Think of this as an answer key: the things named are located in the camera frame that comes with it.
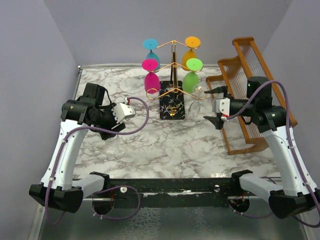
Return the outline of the orange wine glass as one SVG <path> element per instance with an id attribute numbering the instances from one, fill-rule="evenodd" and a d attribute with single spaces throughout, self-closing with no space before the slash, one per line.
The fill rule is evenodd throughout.
<path id="1" fill-rule="evenodd" d="M 201 45 L 201 40 L 196 36 L 189 36 L 185 39 L 185 45 L 188 47 L 188 50 L 184 53 L 182 57 L 181 68 L 184 71 L 189 72 L 190 70 L 187 68 L 187 61 L 189 59 L 197 57 L 194 49 L 197 49 Z"/>

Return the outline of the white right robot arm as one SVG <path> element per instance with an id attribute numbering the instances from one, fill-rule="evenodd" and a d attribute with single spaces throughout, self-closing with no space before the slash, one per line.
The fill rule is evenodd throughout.
<path id="1" fill-rule="evenodd" d="M 214 99 L 212 111 L 206 116 L 217 130 L 236 117 L 248 117 L 248 124 L 257 126 L 266 140 L 278 166 L 281 185 L 256 176 L 250 170 L 231 175 L 229 189 L 240 196 L 248 191 L 269 204 L 279 219 L 320 208 L 320 189 L 310 176 L 296 145 L 290 107 L 285 87 L 276 80 L 263 76 L 247 79 L 246 99 L 236 99 L 228 93 L 227 86 L 216 87 L 208 94 L 223 94 Z"/>

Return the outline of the blue wine glass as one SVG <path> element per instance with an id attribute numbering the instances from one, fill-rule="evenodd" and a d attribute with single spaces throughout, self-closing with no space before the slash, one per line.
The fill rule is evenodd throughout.
<path id="1" fill-rule="evenodd" d="M 158 64 L 160 63 L 160 59 L 159 56 L 154 52 L 154 50 L 158 47 L 159 43 L 156 39 L 154 38 L 148 38 L 146 40 L 144 40 L 142 46 L 149 50 L 149 53 L 146 55 L 146 59 L 154 59 L 158 62 Z"/>

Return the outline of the pink wine glass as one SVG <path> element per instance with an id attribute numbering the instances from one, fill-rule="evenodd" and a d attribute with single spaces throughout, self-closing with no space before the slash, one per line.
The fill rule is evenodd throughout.
<path id="1" fill-rule="evenodd" d="M 144 89 L 147 94 L 156 94 L 160 91 L 161 83 L 159 77 L 156 75 L 155 70 L 158 68 L 158 61 L 154 58 L 145 59 L 142 68 L 148 71 L 144 78 Z"/>

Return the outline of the clear wine glass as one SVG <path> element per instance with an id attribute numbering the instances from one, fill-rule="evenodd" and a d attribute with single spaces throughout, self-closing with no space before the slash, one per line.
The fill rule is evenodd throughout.
<path id="1" fill-rule="evenodd" d="M 110 139 L 110 145 L 114 148 L 116 159 L 123 159 L 127 156 L 127 149 L 123 146 L 121 138 L 118 135 Z"/>

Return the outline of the clear champagne flute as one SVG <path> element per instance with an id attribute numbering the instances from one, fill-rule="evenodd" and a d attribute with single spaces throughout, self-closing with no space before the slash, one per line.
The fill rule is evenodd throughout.
<path id="1" fill-rule="evenodd" d="M 197 84 L 193 87 L 192 96 L 195 97 L 195 99 L 188 108 L 189 119 L 194 120 L 199 116 L 201 110 L 200 100 L 203 100 L 206 97 L 206 90 L 206 87 L 200 84 Z"/>

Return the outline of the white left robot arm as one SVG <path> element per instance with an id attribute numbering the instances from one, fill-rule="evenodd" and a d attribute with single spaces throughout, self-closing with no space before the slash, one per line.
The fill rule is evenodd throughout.
<path id="1" fill-rule="evenodd" d="M 110 193 L 109 176 L 105 173 L 94 172 L 73 181 L 77 157 L 88 131 L 108 140 L 126 127 L 115 119 L 116 103 L 103 105 L 108 94 L 105 87 L 88 83 L 80 97 L 62 105 L 59 137 L 50 164 L 40 183 L 29 188 L 29 195 L 40 205 L 75 213 L 84 198 L 93 193 L 103 198 Z"/>

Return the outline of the green wine glass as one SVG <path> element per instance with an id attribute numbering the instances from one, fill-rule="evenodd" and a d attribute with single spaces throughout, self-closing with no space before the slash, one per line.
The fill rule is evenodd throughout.
<path id="1" fill-rule="evenodd" d="M 186 66 L 190 69 L 182 81 L 182 89 L 189 94 L 193 93 L 194 86 L 199 83 L 199 77 L 197 72 L 200 72 L 203 68 L 203 62 L 198 58 L 190 58 L 186 61 Z"/>

